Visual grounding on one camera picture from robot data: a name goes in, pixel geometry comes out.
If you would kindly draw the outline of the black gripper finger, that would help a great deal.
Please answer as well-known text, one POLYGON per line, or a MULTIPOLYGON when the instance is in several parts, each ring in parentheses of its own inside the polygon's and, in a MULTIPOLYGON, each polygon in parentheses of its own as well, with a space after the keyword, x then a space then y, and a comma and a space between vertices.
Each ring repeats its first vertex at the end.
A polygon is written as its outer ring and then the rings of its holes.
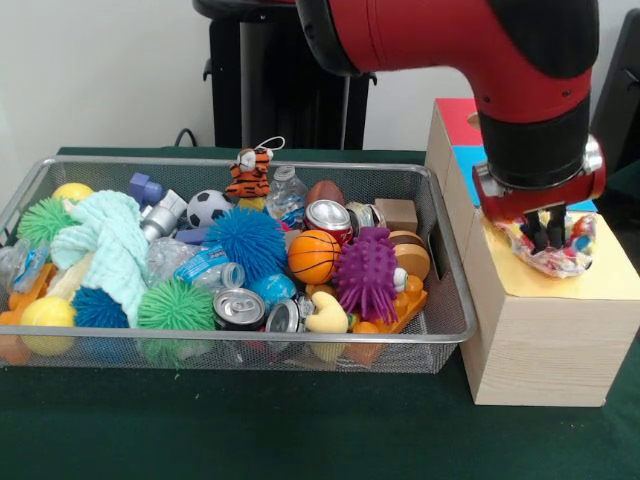
POLYGON ((547 236, 549 246, 553 249, 562 249, 566 242, 565 220, 567 208, 564 204, 560 204, 551 207, 548 212, 547 236))
POLYGON ((548 246, 548 235, 546 228, 541 224, 537 211, 525 214, 523 233, 533 244, 532 254, 544 251, 548 246))

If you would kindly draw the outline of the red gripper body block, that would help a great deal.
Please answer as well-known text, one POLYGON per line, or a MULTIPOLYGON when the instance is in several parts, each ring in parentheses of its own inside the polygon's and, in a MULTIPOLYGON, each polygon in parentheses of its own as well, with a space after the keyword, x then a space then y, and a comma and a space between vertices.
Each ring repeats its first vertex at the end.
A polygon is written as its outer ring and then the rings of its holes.
POLYGON ((484 216, 491 222, 506 222, 526 213, 599 197, 606 184, 606 165, 599 149, 586 151, 582 169, 576 176, 547 189, 523 190, 502 186, 489 173, 487 163, 473 167, 472 180, 484 216))

